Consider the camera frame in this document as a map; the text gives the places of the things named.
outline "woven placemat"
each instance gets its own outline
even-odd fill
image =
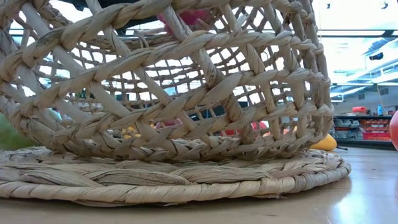
[[[279,198],[340,180],[351,166],[318,150],[291,159],[219,162],[115,161],[35,147],[0,153],[0,197],[67,200],[96,207]]]

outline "ceiling light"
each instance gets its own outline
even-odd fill
[[[377,77],[375,79],[373,79],[371,82],[372,83],[385,83],[391,80],[395,80],[396,78],[398,78],[398,72],[392,72],[389,73],[388,75],[381,75],[380,77]]]
[[[340,96],[343,97],[344,93],[330,93],[330,97],[336,97],[336,96]]]
[[[365,86],[364,86],[364,87],[355,88],[355,89],[352,89],[352,90],[348,90],[348,91],[344,92],[343,95],[348,95],[348,94],[356,93],[357,91],[363,90],[363,89],[365,89]]]
[[[332,83],[339,86],[371,86],[373,83]]]
[[[393,82],[385,82],[385,83],[378,83],[379,86],[398,86],[398,83]]]

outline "yellow object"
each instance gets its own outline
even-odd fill
[[[311,149],[319,149],[325,151],[332,151],[337,147],[336,140],[328,134],[326,138],[322,139],[320,142],[311,146]]]
[[[140,137],[140,136],[141,136],[139,133],[137,133],[137,131],[136,131],[134,128],[129,127],[129,130],[130,130],[130,132],[134,133],[134,136],[135,136],[135,137]],[[125,139],[131,138],[131,136],[127,134],[127,131],[126,131],[125,129],[122,130],[122,134],[123,134],[123,137],[124,137]]]

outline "woven basket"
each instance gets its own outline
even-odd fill
[[[45,0],[2,1],[0,111],[46,147],[0,155],[2,197],[95,206],[278,197],[351,170],[307,150],[327,135],[333,114],[310,0],[141,0],[105,9],[87,0],[94,16],[76,23]],[[209,16],[187,26],[178,14],[188,8]],[[114,32],[159,14],[173,34]],[[24,28],[21,44],[8,33],[12,21]],[[266,24],[275,32],[262,32]],[[26,87],[35,95],[26,97]],[[62,121],[45,113],[54,107]],[[163,125],[173,119],[182,124]],[[259,121],[269,127],[252,128]],[[235,135],[219,135],[227,129]]]

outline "table surface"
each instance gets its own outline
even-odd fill
[[[398,152],[356,148],[336,152],[351,163],[349,177],[285,195],[286,199],[236,198],[119,208],[0,199],[0,223],[397,223]]]

